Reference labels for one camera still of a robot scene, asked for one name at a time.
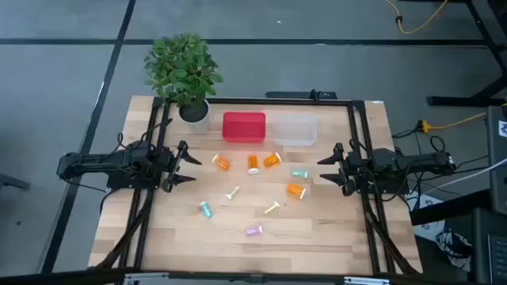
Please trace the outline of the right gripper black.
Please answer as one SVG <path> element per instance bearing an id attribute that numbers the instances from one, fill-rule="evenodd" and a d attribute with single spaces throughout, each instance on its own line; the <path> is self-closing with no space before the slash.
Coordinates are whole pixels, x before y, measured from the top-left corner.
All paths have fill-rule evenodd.
<path id="1" fill-rule="evenodd" d="M 351 196 L 356 191 L 356 184 L 353 177 L 359 175 L 359 152 L 349 151 L 344 155 L 344 147 L 341 142 L 337 142 L 334 147 L 334 153 L 328 158 L 317 162 L 318 165 L 334 165 L 338 162 L 340 170 L 338 173 L 323 173 L 319 176 L 341 186 L 344 196 Z"/>

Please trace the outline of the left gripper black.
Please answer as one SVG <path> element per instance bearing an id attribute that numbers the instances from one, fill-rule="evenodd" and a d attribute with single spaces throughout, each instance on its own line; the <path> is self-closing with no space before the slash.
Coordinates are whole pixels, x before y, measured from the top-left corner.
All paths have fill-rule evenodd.
<path id="1" fill-rule="evenodd" d="M 167 177 L 162 180 L 162 190 L 164 192 L 170 193 L 173 186 L 196 180 L 194 177 L 188 177 L 177 173 L 180 169 L 179 164 L 181 159 L 194 165 L 201 165 L 199 160 L 189 154 L 188 148 L 184 140 L 179 142 L 176 155 L 173 154 L 169 147 L 162 147 L 158 160 L 162 164 L 162 172 L 167 173 Z"/>

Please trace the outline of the clear plastic bin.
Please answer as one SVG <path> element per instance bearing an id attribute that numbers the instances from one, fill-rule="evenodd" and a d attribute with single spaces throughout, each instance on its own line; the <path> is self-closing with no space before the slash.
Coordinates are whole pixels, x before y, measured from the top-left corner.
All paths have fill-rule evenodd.
<path id="1" fill-rule="evenodd" d="M 282 114 L 273 119 L 273 140 L 279 146 L 312 146 L 317 140 L 317 117 Z"/>

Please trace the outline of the red plastic bin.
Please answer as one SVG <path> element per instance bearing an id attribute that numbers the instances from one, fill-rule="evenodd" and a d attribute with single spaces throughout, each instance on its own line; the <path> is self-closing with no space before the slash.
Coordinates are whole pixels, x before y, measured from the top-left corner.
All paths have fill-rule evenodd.
<path id="1" fill-rule="evenodd" d="M 266 135 L 263 112 L 225 112 L 223 139 L 228 143 L 262 143 Z"/>

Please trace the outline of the white plant pot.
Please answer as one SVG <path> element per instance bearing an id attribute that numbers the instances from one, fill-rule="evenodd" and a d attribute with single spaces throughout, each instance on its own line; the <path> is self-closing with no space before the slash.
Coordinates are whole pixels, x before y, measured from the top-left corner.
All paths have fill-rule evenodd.
<path id="1" fill-rule="evenodd" d="M 179 116 L 190 124 L 196 124 L 204 120 L 209 113 L 209 103 L 207 100 L 192 101 L 191 104 L 179 108 Z"/>

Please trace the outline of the black bar device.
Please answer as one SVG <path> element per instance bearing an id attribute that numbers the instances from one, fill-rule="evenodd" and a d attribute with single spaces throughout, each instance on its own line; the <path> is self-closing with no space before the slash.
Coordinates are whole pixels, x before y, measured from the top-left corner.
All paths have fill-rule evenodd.
<path id="1" fill-rule="evenodd" d="M 307 92 L 303 91 L 268 91 L 265 93 L 267 98 L 272 99 L 305 99 L 305 100 L 337 100 L 337 94 L 330 91 L 317 91 L 315 89 Z"/>

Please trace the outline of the green leafy plant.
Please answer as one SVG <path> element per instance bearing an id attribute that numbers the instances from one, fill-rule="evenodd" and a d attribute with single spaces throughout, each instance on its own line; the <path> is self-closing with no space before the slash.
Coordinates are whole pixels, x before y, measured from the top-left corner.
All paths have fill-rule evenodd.
<path id="1" fill-rule="evenodd" d="M 190 32 L 154 40 L 143 60 L 145 84 L 164 102 L 179 107 L 198 105 L 215 95 L 214 84 L 223 82 L 218 69 L 205 40 Z"/>

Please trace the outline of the black table legs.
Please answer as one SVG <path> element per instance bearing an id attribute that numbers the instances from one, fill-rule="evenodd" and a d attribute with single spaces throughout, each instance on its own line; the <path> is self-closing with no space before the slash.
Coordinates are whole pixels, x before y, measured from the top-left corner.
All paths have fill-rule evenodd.
<path id="1" fill-rule="evenodd" d="M 465 0 L 467 8 L 469 9 L 471 16 L 473 17 L 475 24 L 481 33 L 482 39 L 485 42 L 487 48 L 492 53 L 495 61 L 497 62 L 501 76 L 495 81 L 491 82 L 484 89 L 480 90 L 476 94 L 470 97 L 437 97 L 430 96 L 426 98 L 428 105 L 430 106 L 448 106 L 448 107 L 488 107 L 488 106 L 500 106 L 506 103 L 505 99 L 494 98 L 494 95 L 507 88 L 507 65 L 501 57 L 501 48 L 496 45 L 493 38 L 489 34 L 482 18 L 479 16 L 477 9 L 475 8 L 472 0 Z"/>

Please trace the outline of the black white patterned bag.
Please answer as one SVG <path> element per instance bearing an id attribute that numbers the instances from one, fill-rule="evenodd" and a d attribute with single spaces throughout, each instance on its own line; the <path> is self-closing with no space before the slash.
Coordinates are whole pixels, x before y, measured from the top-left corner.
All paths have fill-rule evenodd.
<path id="1" fill-rule="evenodd" d="M 471 271 L 474 247 L 464 236 L 453 232 L 450 228 L 444 228 L 435 237 L 435 241 L 453 266 L 466 272 Z"/>

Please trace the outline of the black computer tower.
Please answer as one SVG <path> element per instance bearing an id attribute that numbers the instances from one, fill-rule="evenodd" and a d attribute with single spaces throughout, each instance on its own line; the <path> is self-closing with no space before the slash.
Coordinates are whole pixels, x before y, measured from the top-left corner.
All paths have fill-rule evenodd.
<path id="1" fill-rule="evenodd" d="M 492 210 L 507 216 L 507 106 L 490 106 L 486 111 L 487 146 Z"/>

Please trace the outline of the dark chair leg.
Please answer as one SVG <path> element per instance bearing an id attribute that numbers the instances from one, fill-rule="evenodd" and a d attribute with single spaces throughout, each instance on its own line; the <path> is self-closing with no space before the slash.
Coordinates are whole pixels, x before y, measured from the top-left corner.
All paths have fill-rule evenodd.
<path id="1" fill-rule="evenodd" d="M 0 173 L 0 189 L 2 189 L 4 186 L 26 190 L 29 189 L 30 183 Z"/>

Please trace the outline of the black desk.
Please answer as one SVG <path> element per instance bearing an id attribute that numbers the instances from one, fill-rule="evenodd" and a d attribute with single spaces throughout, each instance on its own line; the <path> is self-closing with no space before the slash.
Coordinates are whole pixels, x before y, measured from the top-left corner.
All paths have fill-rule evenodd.
<path id="1" fill-rule="evenodd" d="M 482 190 L 410 212 L 412 224 L 421 226 L 459 216 L 471 216 L 474 247 L 469 280 L 486 285 L 507 285 L 507 216 L 492 210 L 490 192 Z"/>

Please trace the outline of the black aluminium table frame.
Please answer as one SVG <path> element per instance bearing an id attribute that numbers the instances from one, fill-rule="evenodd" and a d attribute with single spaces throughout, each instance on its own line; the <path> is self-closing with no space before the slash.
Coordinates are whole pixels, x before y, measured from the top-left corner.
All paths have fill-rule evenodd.
<path id="1" fill-rule="evenodd" d="M 278 146 L 271 135 L 257 145 L 230 144 L 223 140 L 225 112 L 263 112 L 268 123 L 280 114 L 317 117 L 318 136 L 312 146 Z M 331 155 L 336 143 L 351 138 L 349 117 L 366 118 L 368 131 L 358 131 L 363 142 L 392 148 L 386 110 L 380 101 L 368 101 L 363 110 L 330 103 L 312 104 L 261 99 L 219 99 L 211 103 L 211 129 L 190 131 L 175 110 L 164 143 L 175 147 L 181 140 L 201 165 L 181 163 L 181 173 L 196 180 L 172 192 L 157 191 L 147 227 L 141 259 L 144 269 L 188 272 L 253 272 L 329 275 L 369 275 L 373 271 L 361 199 L 343 196 L 341 189 L 321 178 L 332 165 L 317 162 Z M 273 152 L 281 163 L 265 168 Z M 227 158 L 228 171 L 212 163 L 216 154 Z M 248 174 L 247 158 L 256 155 L 259 174 Z M 308 171 L 308 178 L 292 176 Z M 303 199 L 287 194 L 288 184 L 306 189 Z M 229 200 L 226 194 L 239 192 Z M 206 201 L 213 216 L 206 218 L 200 203 Z M 274 202 L 280 207 L 267 215 Z M 262 225 L 263 233 L 246 235 Z"/>

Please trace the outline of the silver metal bracket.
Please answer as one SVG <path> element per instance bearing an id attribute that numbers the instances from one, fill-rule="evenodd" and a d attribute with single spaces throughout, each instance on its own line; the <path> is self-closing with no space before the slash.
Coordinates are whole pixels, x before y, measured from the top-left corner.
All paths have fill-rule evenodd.
<path id="1" fill-rule="evenodd" d="M 367 278 L 359 276 L 345 276 L 344 285 L 391 285 L 389 279 Z"/>
<path id="2" fill-rule="evenodd" d="M 168 272 L 132 273 L 124 276 L 122 285 L 161 285 L 170 277 Z"/>

